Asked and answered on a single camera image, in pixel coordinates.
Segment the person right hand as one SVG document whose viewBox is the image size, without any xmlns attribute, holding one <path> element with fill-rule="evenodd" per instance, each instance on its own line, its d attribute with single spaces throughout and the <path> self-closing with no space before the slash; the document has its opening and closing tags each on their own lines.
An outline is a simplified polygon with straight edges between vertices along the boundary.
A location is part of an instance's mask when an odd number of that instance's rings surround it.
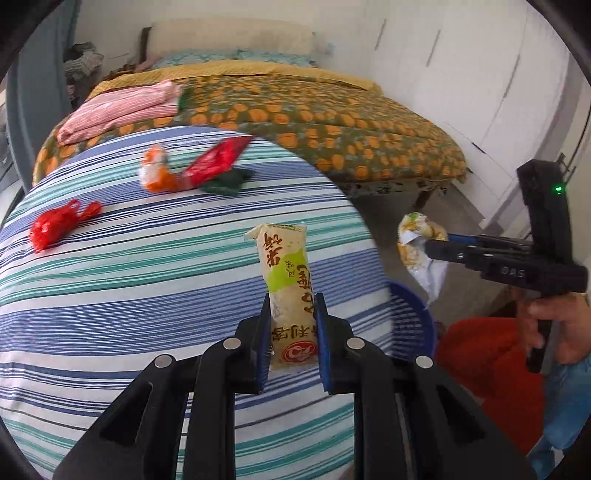
<svg viewBox="0 0 591 480">
<path fill-rule="evenodd" d="M 555 359 L 563 365 L 576 364 L 590 353 L 590 303 L 579 293 L 569 293 L 550 298 L 528 299 L 526 292 L 513 289 L 517 302 L 517 325 L 526 352 L 545 345 L 538 332 L 541 320 L 560 323 L 560 338 Z"/>
</svg>

